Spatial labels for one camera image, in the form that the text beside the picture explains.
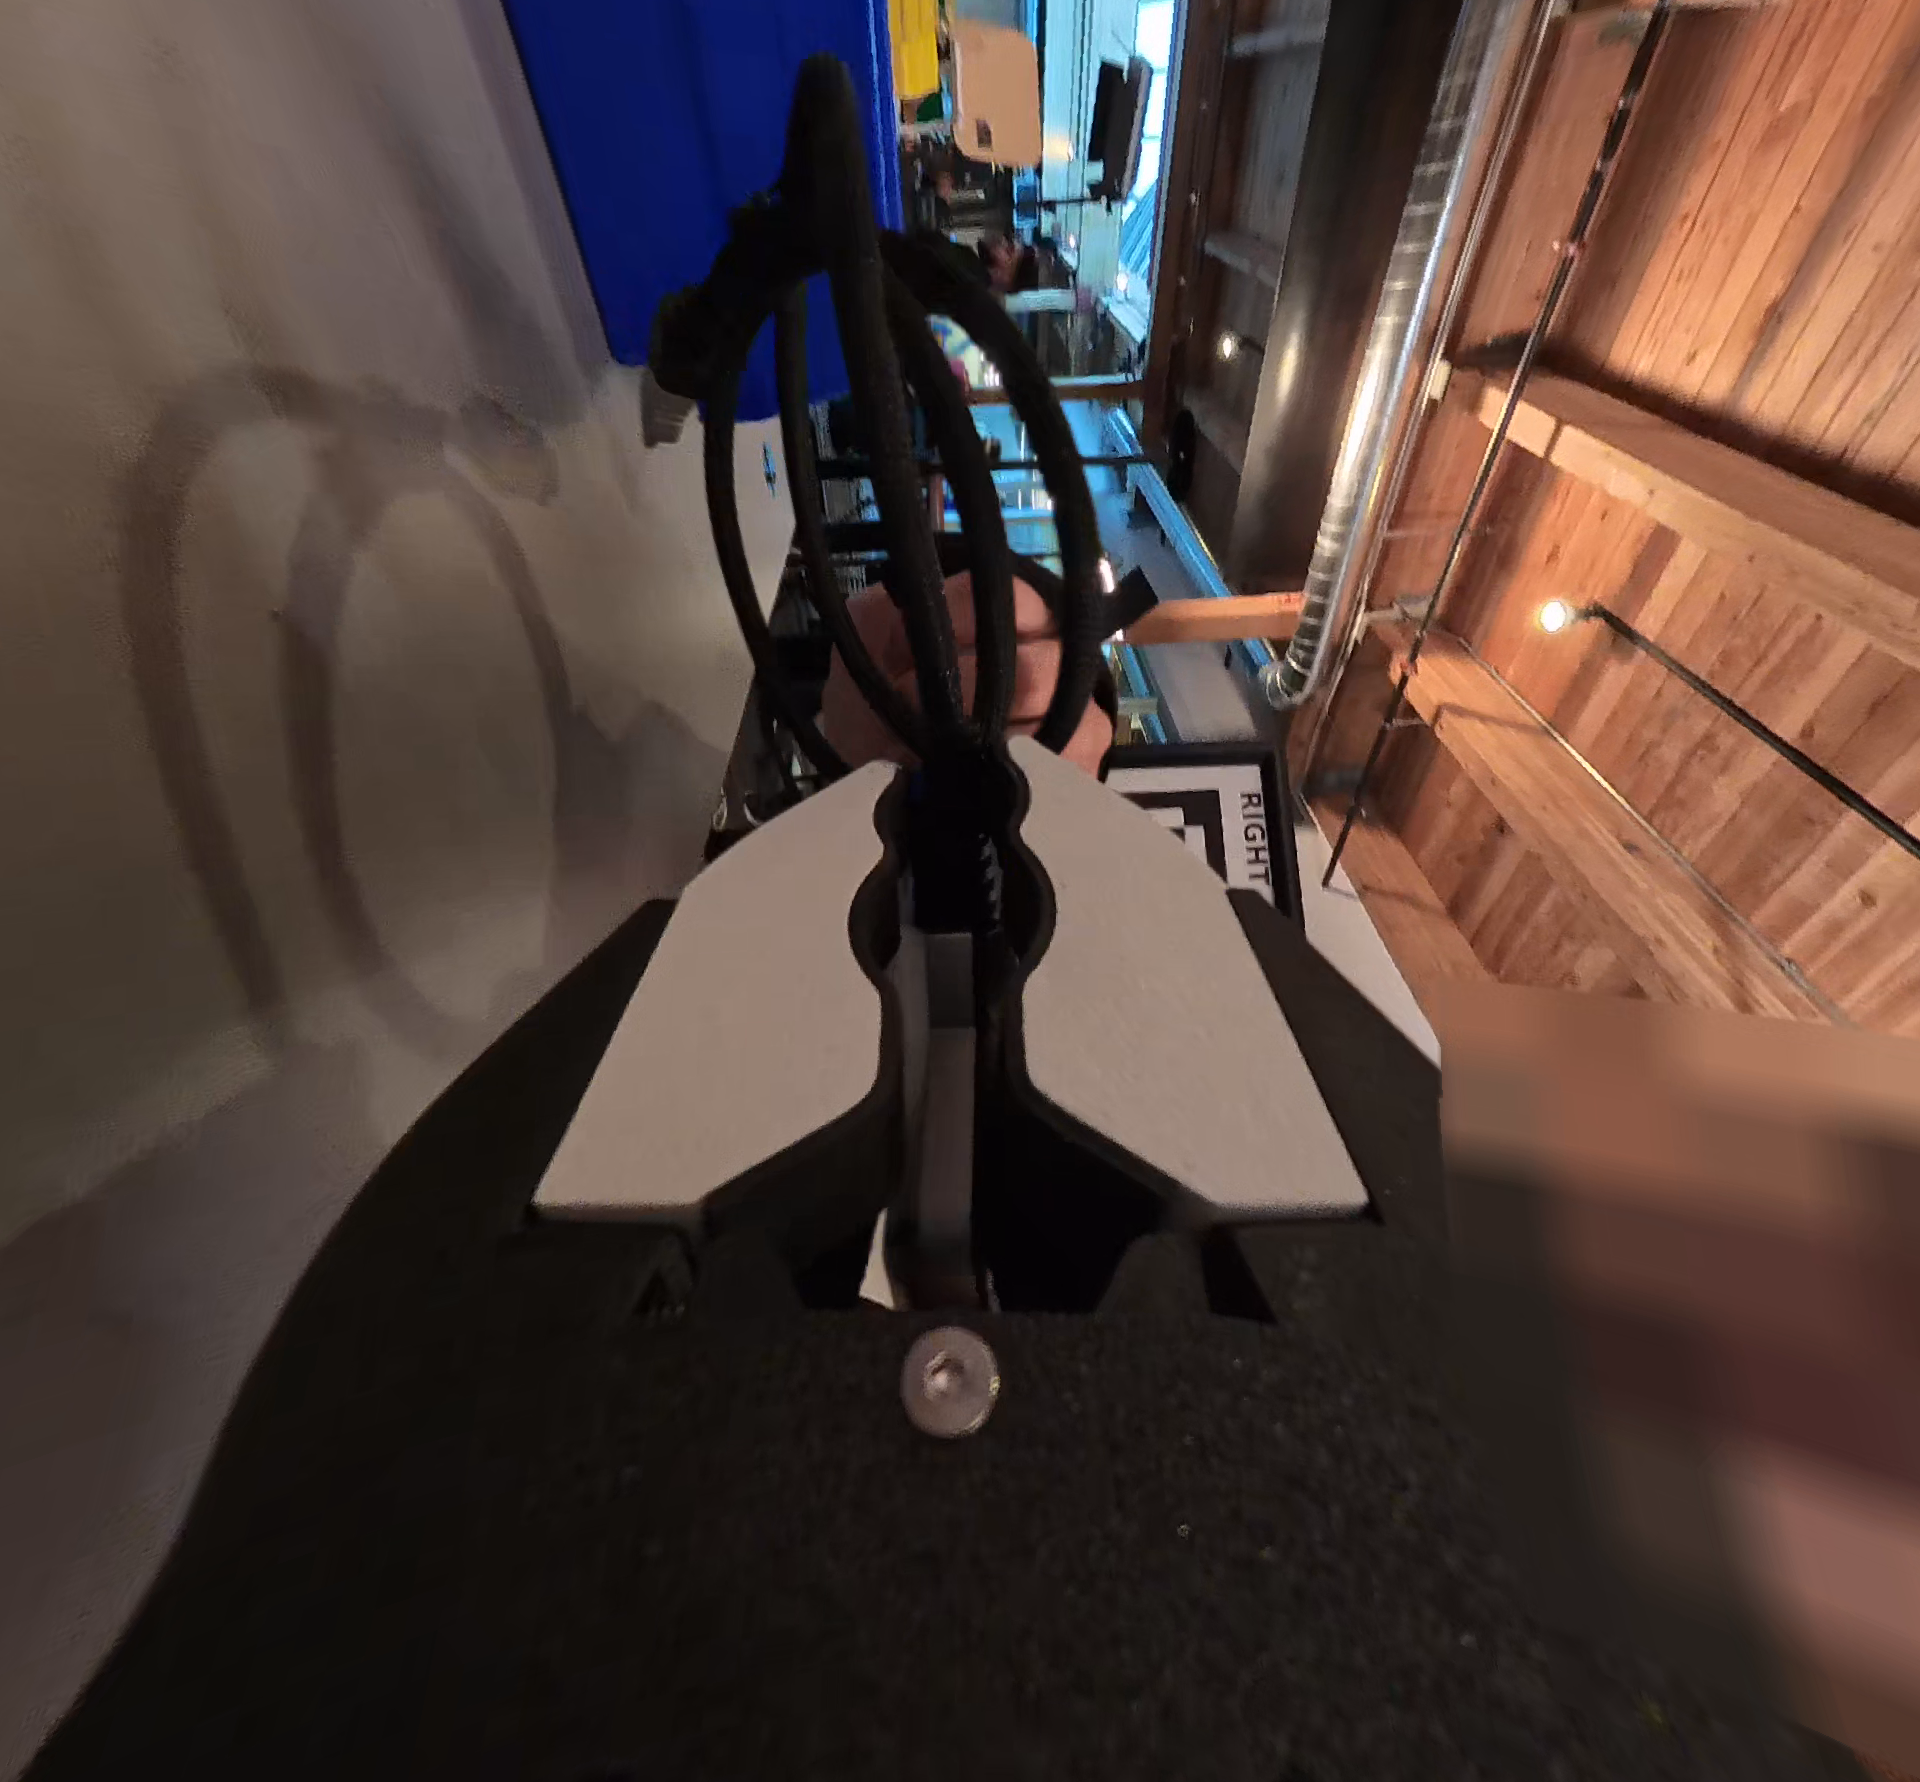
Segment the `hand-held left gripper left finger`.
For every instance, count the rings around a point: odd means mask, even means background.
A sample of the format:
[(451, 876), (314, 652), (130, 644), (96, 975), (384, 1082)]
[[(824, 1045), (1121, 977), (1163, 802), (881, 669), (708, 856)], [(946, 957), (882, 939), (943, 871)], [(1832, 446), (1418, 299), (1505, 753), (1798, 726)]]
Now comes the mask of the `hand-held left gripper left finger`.
[(886, 979), (898, 861), (874, 762), (704, 869), (675, 902), (535, 1190), (546, 1220), (721, 1228), (773, 1194), (872, 1214), (901, 1141), (901, 1005)]

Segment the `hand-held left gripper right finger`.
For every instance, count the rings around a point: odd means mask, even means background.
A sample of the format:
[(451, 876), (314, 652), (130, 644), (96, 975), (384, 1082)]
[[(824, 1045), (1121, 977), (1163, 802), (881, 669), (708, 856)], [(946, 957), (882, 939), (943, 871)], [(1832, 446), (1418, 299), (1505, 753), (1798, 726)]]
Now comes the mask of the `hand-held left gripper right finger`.
[(1021, 847), (1050, 900), (1021, 988), (1045, 1103), (1221, 1222), (1355, 1218), (1363, 1176), (1228, 888), (1181, 838), (1033, 738)]

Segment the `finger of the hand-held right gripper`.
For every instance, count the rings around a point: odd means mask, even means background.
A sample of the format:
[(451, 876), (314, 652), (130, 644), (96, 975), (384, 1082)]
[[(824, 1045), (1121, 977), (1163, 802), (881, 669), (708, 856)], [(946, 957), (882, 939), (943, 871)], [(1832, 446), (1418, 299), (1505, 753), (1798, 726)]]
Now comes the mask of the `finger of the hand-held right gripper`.
[(897, 990), (907, 1028), (901, 1262), (971, 1262), (979, 1010), (965, 933), (904, 931)]

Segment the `black braided cable green plugs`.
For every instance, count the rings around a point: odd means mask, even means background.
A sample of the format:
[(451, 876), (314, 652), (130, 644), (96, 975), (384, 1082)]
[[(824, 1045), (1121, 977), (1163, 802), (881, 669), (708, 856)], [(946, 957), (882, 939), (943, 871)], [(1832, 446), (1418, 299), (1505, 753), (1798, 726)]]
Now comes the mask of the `black braided cable green plugs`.
[[(830, 550), (809, 422), (807, 287), (824, 280), (877, 503), (886, 591), (857, 610)], [(1009, 542), (972, 408), (933, 319), (997, 369), (1052, 500), (1060, 575), (1033, 580)], [(708, 527), (733, 614), (781, 724), (830, 782), (852, 775), (782, 675), (741, 525), (735, 433), (749, 356), (774, 332), (786, 487), (802, 579), (842, 683), (877, 717), (881, 755), (908, 765), (907, 854), (919, 923), (968, 934), (977, 1023), (1000, 1038), (1039, 946), (1040, 878), (1017, 871), (1027, 794), (1013, 744), (1098, 772), (1117, 720), (1104, 649), (1104, 549), (1091, 477), (1063, 403), (1018, 323), (950, 245), (877, 220), (857, 93), (835, 56), (809, 58), (771, 193), (733, 212), (704, 280), (668, 296), (649, 369), (699, 406)]]

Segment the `black monitor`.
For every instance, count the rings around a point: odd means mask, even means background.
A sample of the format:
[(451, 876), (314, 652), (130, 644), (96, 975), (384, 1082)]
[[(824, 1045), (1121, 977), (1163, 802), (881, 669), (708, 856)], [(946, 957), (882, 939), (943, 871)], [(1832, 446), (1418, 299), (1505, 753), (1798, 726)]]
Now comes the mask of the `black monitor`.
[(1117, 209), (1135, 193), (1152, 83), (1154, 68), (1140, 54), (1101, 65), (1085, 145), (1086, 201)]

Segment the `blue plastic bin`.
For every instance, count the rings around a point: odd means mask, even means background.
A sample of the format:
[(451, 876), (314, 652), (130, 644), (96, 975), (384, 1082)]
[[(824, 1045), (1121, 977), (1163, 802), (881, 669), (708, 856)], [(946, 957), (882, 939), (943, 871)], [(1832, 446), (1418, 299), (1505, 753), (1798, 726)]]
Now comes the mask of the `blue plastic bin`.
[(888, 0), (501, 0), (612, 360), (774, 186), (805, 61), (850, 73), (877, 220), (904, 225)]

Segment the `silver ventilation duct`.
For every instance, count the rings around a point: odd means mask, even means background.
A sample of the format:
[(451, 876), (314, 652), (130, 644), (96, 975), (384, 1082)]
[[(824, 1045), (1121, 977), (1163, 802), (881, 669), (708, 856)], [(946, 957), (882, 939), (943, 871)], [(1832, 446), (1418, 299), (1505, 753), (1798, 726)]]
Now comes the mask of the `silver ventilation duct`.
[(1241, 480), (1246, 580), (1301, 570), (1267, 703), (1356, 640), (1449, 299), (1555, 0), (1332, 0)]

